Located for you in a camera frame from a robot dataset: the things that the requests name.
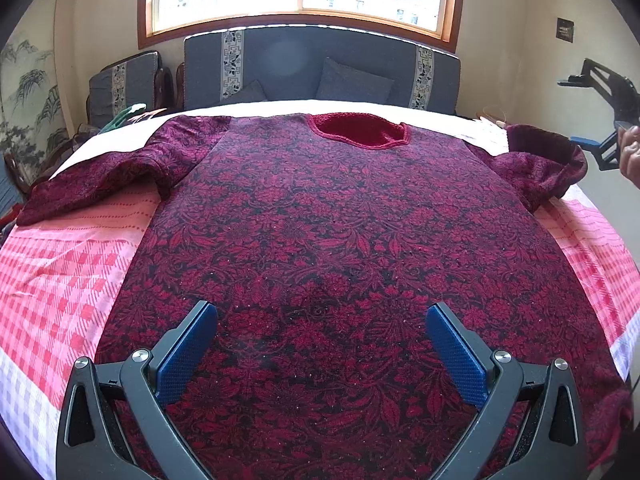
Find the gray pillow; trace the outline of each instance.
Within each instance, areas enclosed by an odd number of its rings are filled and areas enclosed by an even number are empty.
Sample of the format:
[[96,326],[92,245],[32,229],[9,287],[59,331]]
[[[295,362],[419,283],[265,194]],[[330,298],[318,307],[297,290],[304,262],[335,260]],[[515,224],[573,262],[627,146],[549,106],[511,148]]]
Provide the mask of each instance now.
[[218,106],[234,105],[236,103],[257,103],[260,101],[268,101],[268,99],[264,94],[264,90],[262,90],[262,85],[256,79],[243,87],[242,90],[222,99]]
[[356,70],[325,57],[316,99],[383,105],[389,97],[393,83],[392,79]]

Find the white bedsheet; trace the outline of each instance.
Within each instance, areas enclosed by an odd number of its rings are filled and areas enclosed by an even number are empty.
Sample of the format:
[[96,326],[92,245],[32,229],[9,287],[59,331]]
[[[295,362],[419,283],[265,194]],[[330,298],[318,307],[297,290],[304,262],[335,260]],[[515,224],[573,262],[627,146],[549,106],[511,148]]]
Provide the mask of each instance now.
[[162,124],[178,115],[189,116],[231,116],[231,117],[270,117],[288,114],[327,114],[331,112],[360,112],[374,114],[392,123],[407,123],[467,140],[484,148],[492,155],[508,151],[507,137],[503,130],[489,121],[463,119],[460,117],[411,110],[398,106],[377,105],[373,103],[351,103],[346,101],[273,101],[261,103],[240,103],[201,110],[190,110],[179,114],[150,119],[131,126],[112,130],[88,140],[69,157],[54,173],[83,160],[107,152],[132,152],[142,148],[149,137]]

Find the finger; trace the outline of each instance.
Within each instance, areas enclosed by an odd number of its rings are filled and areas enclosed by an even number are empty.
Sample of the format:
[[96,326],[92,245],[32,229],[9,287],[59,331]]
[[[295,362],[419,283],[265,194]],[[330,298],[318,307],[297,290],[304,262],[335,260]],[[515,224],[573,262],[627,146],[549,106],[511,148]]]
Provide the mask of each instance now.
[[618,146],[622,147],[622,139],[624,138],[626,130],[622,127],[618,127]]
[[629,162],[631,161],[631,157],[635,155],[638,150],[640,150],[640,142],[635,140],[629,146],[625,146],[620,152],[620,173],[627,178],[629,178]]
[[620,149],[623,150],[627,146],[631,146],[634,142],[640,142],[640,128],[634,126],[633,128],[628,129],[622,135],[622,142],[620,142]]
[[626,165],[626,177],[640,188],[640,144],[636,152],[629,157],[629,162]]

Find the blue gripper pad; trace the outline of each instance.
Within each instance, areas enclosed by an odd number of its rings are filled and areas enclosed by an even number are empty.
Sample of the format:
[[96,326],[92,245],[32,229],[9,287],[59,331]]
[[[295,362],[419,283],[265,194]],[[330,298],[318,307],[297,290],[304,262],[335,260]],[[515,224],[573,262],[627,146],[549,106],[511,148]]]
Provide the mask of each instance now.
[[484,368],[439,308],[432,306],[427,310],[426,324],[429,339],[460,396],[481,410],[489,397]]
[[589,145],[592,146],[593,148],[599,148],[600,147],[600,143],[597,140],[591,140],[591,139],[585,139],[584,137],[571,137],[569,139],[571,142],[575,142],[576,144],[580,143],[580,144],[584,144],[584,145]]
[[217,328],[218,311],[212,304],[207,303],[158,367],[156,399],[160,406],[164,408],[180,399],[193,371],[216,336]]

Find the gray upholstered headboard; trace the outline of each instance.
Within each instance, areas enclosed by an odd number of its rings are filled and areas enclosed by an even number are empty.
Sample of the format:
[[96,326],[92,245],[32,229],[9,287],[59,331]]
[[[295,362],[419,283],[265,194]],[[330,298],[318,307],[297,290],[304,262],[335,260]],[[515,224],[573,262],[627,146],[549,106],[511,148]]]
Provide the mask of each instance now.
[[457,57],[398,38],[316,25],[249,27],[186,38],[185,110],[215,106],[254,80],[269,101],[315,99],[327,57],[392,79],[386,104],[455,113]]

